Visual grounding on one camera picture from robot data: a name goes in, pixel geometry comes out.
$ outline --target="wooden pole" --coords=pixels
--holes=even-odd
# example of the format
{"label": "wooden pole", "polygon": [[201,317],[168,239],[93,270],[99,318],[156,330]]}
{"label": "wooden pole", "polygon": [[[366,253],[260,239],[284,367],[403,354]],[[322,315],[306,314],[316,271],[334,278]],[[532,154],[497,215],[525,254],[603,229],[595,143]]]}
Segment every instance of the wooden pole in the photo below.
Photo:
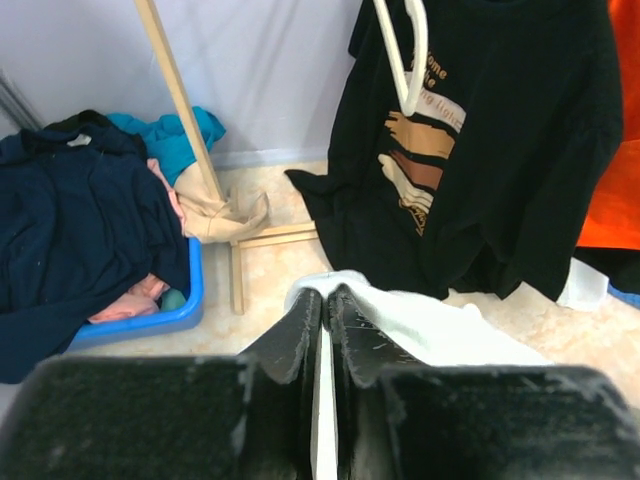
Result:
{"label": "wooden pole", "polygon": [[135,2],[149,40],[151,40],[158,64],[167,82],[167,87],[169,87],[171,98],[180,116],[180,121],[184,126],[187,138],[189,139],[196,161],[202,172],[202,177],[212,198],[214,200],[225,201],[222,190],[220,189],[220,184],[218,183],[218,178],[211,165],[207,146],[202,139],[202,135],[200,135],[200,129],[193,115],[189,97],[187,96],[178,67],[171,53],[171,46],[169,45],[162,21],[158,15],[158,9],[153,0],[135,0]]}

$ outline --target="blue laundry basket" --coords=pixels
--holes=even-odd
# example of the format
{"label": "blue laundry basket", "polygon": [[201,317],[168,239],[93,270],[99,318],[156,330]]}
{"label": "blue laundry basket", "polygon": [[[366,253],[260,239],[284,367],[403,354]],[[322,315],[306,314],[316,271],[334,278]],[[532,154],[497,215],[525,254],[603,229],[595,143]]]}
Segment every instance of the blue laundry basket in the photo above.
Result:
{"label": "blue laundry basket", "polygon": [[116,322],[84,325],[67,351],[122,342],[134,338],[163,335],[197,326],[204,314],[204,274],[202,248],[195,238],[189,240],[190,288],[185,292],[187,303],[171,312],[132,317]]}

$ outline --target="clothing tag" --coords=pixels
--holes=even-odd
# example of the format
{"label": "clothing tag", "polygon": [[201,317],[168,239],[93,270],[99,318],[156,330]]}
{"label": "clothing tag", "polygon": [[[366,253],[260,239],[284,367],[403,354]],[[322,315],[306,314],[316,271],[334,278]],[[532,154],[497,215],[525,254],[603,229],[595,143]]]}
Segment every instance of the clothing tag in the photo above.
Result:
{"label": "clothing tag", "polygon": [[70,147],[80,147],[83,145],[89,145],[90,143],[91,143],[91,137],[89,135],[85,135],[84,133],[81,133],[76,137],[75,140],[71,140],[70,142],[67,142],[67,145],[69,145]]}

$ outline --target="plastic hanger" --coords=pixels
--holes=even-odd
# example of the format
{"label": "plastic hanger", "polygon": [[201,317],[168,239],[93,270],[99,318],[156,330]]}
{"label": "plastic hanger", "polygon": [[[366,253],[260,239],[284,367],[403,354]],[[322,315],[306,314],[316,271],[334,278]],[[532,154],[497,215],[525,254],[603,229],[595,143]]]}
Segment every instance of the plastic hanger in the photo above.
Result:
{"label": "plastic hanger", "polygon": [[429,50],[429,31],[427,27],[427,12],[422,0],[405,0],[404,5],[407,14],[411,18],[414,39],[413,72],[411,82],[407,84],[407,76],[400,56],[400,48],[396,33],[391,23],[391,15],[386,0],[373,0],[384,38],[384,45],[389,56],[393,82],[398,93],[400,109],[405,117],[410,117],[416,112],[418,96],[422,89],[422,83],[427,71],[427,51]]}

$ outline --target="wooden frame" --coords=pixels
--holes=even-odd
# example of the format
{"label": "wooden frame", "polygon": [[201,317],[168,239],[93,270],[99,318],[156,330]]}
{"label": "wooden frame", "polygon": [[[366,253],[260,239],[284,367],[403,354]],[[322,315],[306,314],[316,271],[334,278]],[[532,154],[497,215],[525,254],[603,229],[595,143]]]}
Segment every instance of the wooden frame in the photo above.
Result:
{"label": "wooden frame", "polygon": [[[207,147],[204,144],[202,135],[193,115],[189,97],[182,83],[182,78],[176,66],[169,40],[162,26],[160,15],[153,0],[135,0],[140,19],[145,27],[151,46],[158,59],[158,64],[162,69],[171,98],[176,107],[180,121],[184,126],[187,138],[191,144],[196,162],[202,172],[205,183],[215,200],[224,200],[224,195],[220,189],[220,184],[216,176]],[[232,206],[237,207],[237,194],[232,192]],[[231,242],[231,304],[234,313],[241,315],[244,313],[244,285],[242,278],[242,250],[247,248],[264,247],[267,245],[277,245],[290,242],[300,242],[317,238],[315,225],[313,222],[299,225],[284,225],[279,227],[266,228],[253,238]]]}

